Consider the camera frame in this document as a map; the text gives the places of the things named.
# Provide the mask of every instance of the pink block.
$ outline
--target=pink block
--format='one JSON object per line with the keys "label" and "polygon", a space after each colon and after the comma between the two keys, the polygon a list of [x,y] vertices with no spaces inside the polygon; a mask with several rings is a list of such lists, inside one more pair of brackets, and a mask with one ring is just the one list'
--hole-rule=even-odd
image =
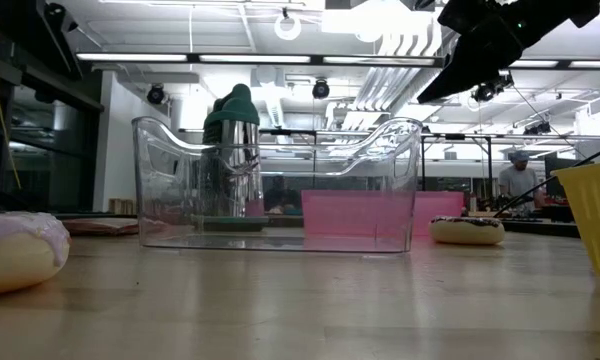
{"label": "pink block", "polygon": [[[413,224],[414,236],[428,236],[434,216],[460,216],[464,205],[461,192],[417,192],[413,222],[412,195],[360,190],[303,190],[304,229],[308,239],[321,250],[334,246],[348,251],[383,251],[378,239],[400,248]],[[339,238],[339,241],[327,241]]]}
{"label": "pink block", "polygon": [[245,215],[247,217],[264,216],[264,201],[262,201],[262,199],[258,199],[247,202],[245,207]]}
{"label": "pink block", "polygon": [[408,193],[303,190],[308,245],[321,250],[331,246],[336,251],[402,251],[412,199]]}
{"label": "pink block", "polygon": [[429,236],[429,222],[435,216],[460,216],[464,194],[456,191],[418,191],[413,220],[414,236]]}

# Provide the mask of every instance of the ceiling light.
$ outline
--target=ceiling light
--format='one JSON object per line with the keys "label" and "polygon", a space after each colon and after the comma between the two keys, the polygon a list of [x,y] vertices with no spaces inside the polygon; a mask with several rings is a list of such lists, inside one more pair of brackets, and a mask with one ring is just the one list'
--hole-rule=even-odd
{"label": "ceiling light", "polygon": [[537,158],[540,158],[540,157],[543,157],[543,156],[546,156],[546,155],[553,154],[554,152],[563,152],[563,151],[569,151],[569,150],[573,150],[573,146],[568,146],[568,147],[561,148],[561,149],[555,149],[555,150],[550,150],[550,151],[543,152],[543,153],[540,153],[540,154],[531,155],[530,158],[531,159],[537,159]]}
{"label": "ceiling light", "polygon": [[287,1],[196,1],[196,0],[99,0],[104,4],[140,4],[148,6],[237,6],[243,5],[247,7],[271,7],[285,6],[288,8],[304,8],[303,2],[287,2]]}
{"label": "ceiling light", "polygon": [[361,34],[376,37],[382,34],[407,34],[431,24],[434,12],[411,11],[400,1],[369,0],[358,2],[352,9],[322,12],[322,32]]}
{"label": "ceiling light", "polygon": [[516,62],[514,62],[513,64],[511,64],[509,67],[522,67],[522,68],[534,68],[534,67],[541,67],[541,68],[552,68],[555,67],[556,65],[558,65],[557,61],[554,60],[518,60]]}
{"label": "ceiling light", "polygon": [[325,56],[326,64],[342,64],[342,65],[385,65],[385,66],[431,66],[434,59],[420,57],[388,57],[388,56]]}
{"label": "ceiling light", "polygon": [[[282,30],[282,22],[287,19],[293,22],[293,25],[289,30]],[[280,39],[291,41],[295,40],[298,36],[300,36],[300,32],[302,32],[302,25],[300,24],[300,19],[298,19],[298,17],[293,14],[289,14],[286,17],[280,15],[276,19],[276,22],[273,24],[273,30]]]}
{"label": "ceiling light", "polygon": [[78,59],[103,62],[186,62],[185,54],[79,53]]}
{"label": "ceiling light", "polygon": [[369,136],[369,131],[317,131],[316,135],[322,136]]}
{"label": "ceiling light", "polygon": [[285,63],[285,64],[307,64],[309,56],[284,56],[284,55],[200,55],[201,62],[216,63]]}
{"label": "ceiling light", "polygon": [[590,61],[573,61],[571,68],[600,68],[600,60],[590,60]]}

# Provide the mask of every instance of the fluorescent light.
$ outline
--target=fluorescent light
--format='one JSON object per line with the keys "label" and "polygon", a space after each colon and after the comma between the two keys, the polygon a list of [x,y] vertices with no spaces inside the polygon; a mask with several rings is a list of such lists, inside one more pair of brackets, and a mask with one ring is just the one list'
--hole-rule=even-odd
{"label": "fluorescent light", "polygon": [[85,61],[156,61],[156,62],[186,62],[185,54],[125,54],[125,53],[79,53],[78,59]]}
{"label": "fluorescent light", "polygon": [[431,66],[433,65],[433,59],[430,58],[401,58],[401,57],[382,57],[382,56],[370,56],[370,57],[348,57],[348,56],[325,56],[324,62],[326,64],[343,64],[343,65],[390,65],[390,66]]}
{"label": "fluorescent light", "polygon": [[200,55],[201,62],[230,62],[230,63],[302,63],[311,61],[309,56],[278,56],[278,55]]}
{"label": "fluorescent light", "polygon": [[263,160],[310,160],[302,157],[291,157],[291,156],[263,156]]}
{"label": "fluorescent light", "polygon": [[573,150],[573,146],[568,146],[568,147],[561,148],[561,149],[555,149],[555,150],[543,152],[543,153],[540,153],[540,154],[535,154],[535,155],[530,156],[530,158],[531,159],[537,159],[537,158],[542,157],[542,156],[553,154],[554,152],[560,153],[560,152],[570,151],[570,150]]}
{"label": "fluorescent light", "polygon": [[370,131],[318,131],[316,135],[322,136],[369,136]]}
{"label": "fluorescent light", "polygon": [[99,0],[104,4],[140,4],[148,6],[238,6],[243,5],[247,7],[271,7],[271,6],[285,6],[289,8],[303,8],[304,3],[287,2],[287,1],[231,1],[231,0],[218,0],[218,1],[196,1],[196,0]]}
{"label": "fluorescent light", "polygon": [[433,12],[411,11],[400,1],[372,0],[349,10],[325,10],[320,25],[326,33],[361,34],[377,39],[382,34],[412,36],[426,29],[433,16]]}
{"label": "fluorescent light", "polygon": [[518,60],[510,65],[510,67],[546,67],[552,68],[558,65],[554,60]]}
{"label": "fluorescent light", "polygon": [[571,65],[569,65],[569,67],[572,67],[572,68],[585,68],[585,67],[600,68],[600,60],[599,61],[595,61],[595,60],[573,61],[571,63]]}

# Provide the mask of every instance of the desk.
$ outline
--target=desk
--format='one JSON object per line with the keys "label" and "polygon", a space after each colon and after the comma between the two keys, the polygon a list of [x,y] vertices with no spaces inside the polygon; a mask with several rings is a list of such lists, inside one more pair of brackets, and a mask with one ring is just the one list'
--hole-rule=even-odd
{"label": "desk", "polygon": [[548,219],[544,219],[542,222],[500,220],[502,220],[502,225],[504,225],[506,231],[580,239],[578,226],[575,223],[552,223]]}
{"label": "desk", "polygon": [[0,296],[0,360],[596,358],[600,284],[556,237],[407,255],[78,237],[55,278]]}

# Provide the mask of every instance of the chocolate donut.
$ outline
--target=chocolate donut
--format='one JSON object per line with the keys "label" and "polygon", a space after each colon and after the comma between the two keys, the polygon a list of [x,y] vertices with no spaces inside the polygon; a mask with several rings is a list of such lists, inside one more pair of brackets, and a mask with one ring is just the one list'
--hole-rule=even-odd
{"label": "chocolate donut", "polygon": [[429,234],[439,243],[494,245],[504,240],[504,226],[492,218],[436,216],[429,224]]}

